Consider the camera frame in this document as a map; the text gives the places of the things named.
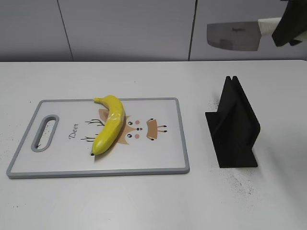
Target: deer illustration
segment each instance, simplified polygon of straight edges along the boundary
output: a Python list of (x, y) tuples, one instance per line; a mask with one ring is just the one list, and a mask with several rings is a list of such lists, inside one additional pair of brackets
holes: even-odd
[[(97, 124), (97, 126), (104, 126), (105, 125), (104, 123), (107, 120), (108, 114), (109, 114), (109, 111), (107, 109), (99, 109), (99, 116), (100, 116), (101, 120), (92, 119), (90, 121), (86, 121), (86, 123), (87, 124)], [(125, 116), (124, 117), (123, 128), (118, 135), (118, 138), (116, 140), (117, 143), (128, 145), (129, 143), (126, 141), (126, 137), (131, 138), (132, 137), (131, 132), (134, 133), (135, 131), (137, 132), (137, 131), (143, 130), (143, 128), (141, 128), (141, 127), (138, 127), (138, 128), (132, 127), (133, 122), (128, 121), (130, 117), (131, 116)], [(136, 120), (135, 124), (139, 125), (140, 121)], [(147, 131), (146, 136), (149, 140), (157, 139), (158, 138), (158, 132), (167, 132), (167, 130), (158, 130), (158, 128), (166, 127), (166, 126), (158, 126), (156, 119), (151, 118), (146, 122), (146, 124), (147, 124), (147, 127), (148, 127), (148, 131)], [(136, 133), (134, 135), (134, 137), (136, 139), (138, 139), (138, 138), (140, 138), (140, 135), (138, 133)], [(84, 137), (81, 140), (85, 140), (86, 142), (93, 142), (94, 139), (95, 138), (93, 138), (93, 137)]]

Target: cutting board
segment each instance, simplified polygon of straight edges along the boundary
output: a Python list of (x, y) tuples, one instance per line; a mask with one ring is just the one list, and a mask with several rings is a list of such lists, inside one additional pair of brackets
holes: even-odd
[[(7, 175), (22, 179), (189, 172), (178, 100), (121, 101), (126, 113), (122, 131), (110, 150), (98, 156), (91, 156), (91, 149), (108, 116), (103, 105), (92, 99), (41, 101)], [(48, 130), (50, 120), (54, 125)]]

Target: cutting board handle hole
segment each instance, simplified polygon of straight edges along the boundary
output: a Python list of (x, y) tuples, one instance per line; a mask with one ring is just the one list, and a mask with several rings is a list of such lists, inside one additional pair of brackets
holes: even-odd
[(43, 118), (31, 145), (32, 151), (42, 152), (50, 146), (58, 122), (57, 115), (48, 115)]

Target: banana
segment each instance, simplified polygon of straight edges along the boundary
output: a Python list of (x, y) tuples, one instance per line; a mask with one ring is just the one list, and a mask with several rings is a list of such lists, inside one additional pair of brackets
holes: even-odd
[(94, 98), (94, 102), (101, 103), (109, 110), (105, 127), (95, 138), (92, 147), (91, 155), (99, 155), (107, 151), (117, 138), (124, 123), (125, 111), (123, 104), (113, 95)]

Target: cabinet door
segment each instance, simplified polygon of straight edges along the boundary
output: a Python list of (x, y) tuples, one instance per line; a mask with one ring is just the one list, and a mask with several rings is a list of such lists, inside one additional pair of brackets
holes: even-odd
[(56, 0), (1, 0), (0, 30), (0, 61), (71, 61)]
[(207, 24), (282, 17), (287, 3), (280, 0), (198, 0), (190, 60), (306, 59), (307, 42), (276, 47), (271, 35), (261, 38), (257, 51), (225, 50), (207, 43)]
[(194, 0), (59, 0), (75, 61), (188, 60)]

